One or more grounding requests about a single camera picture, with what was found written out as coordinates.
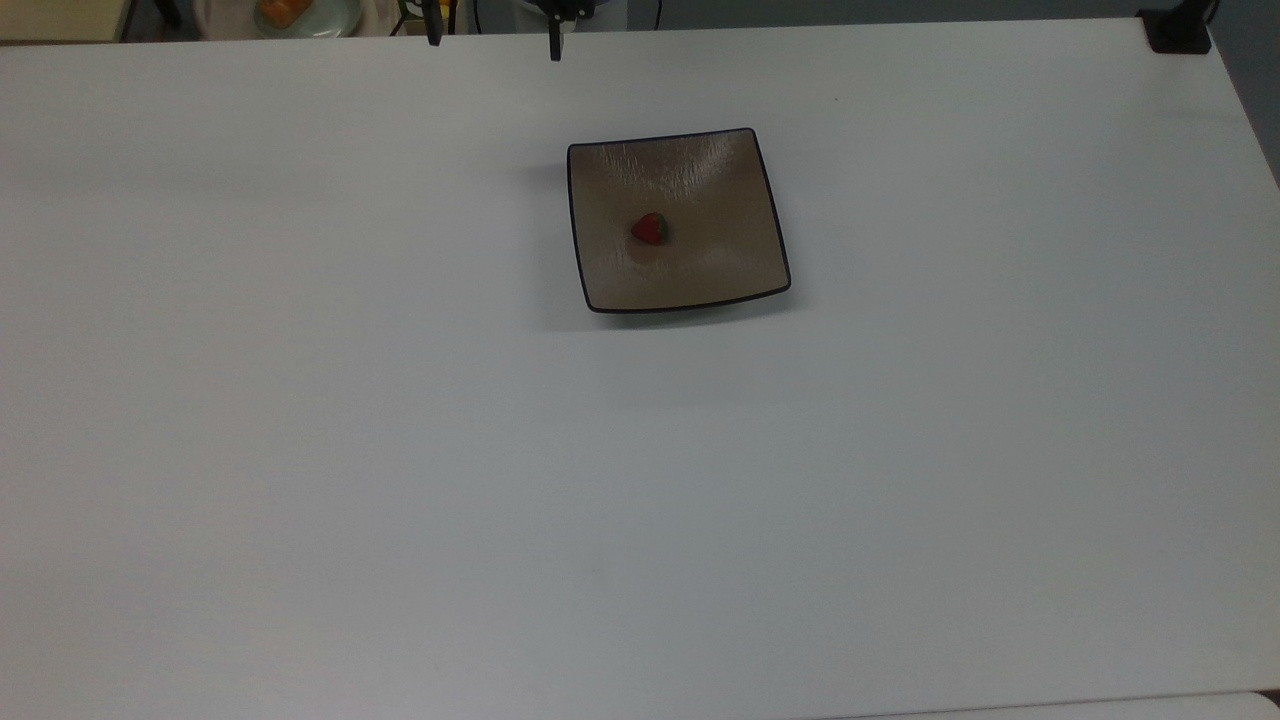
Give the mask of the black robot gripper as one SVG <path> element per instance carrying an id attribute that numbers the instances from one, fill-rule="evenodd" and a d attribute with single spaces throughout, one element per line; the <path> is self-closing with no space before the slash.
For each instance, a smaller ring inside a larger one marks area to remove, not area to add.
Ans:
<path id="1" fill-rule="evenodd" d="M 549 56 L 561 61 L 563 54 L 563 33 L 561 23 L 590 20 L 595 17 L 602 1 L 595 0 L 536 0 L 522 1 L 522 5 L 547 19 Z M 434 47 L 442 45 L 444 19 L 438 0 L 422 1 L 424 33 Z"/>

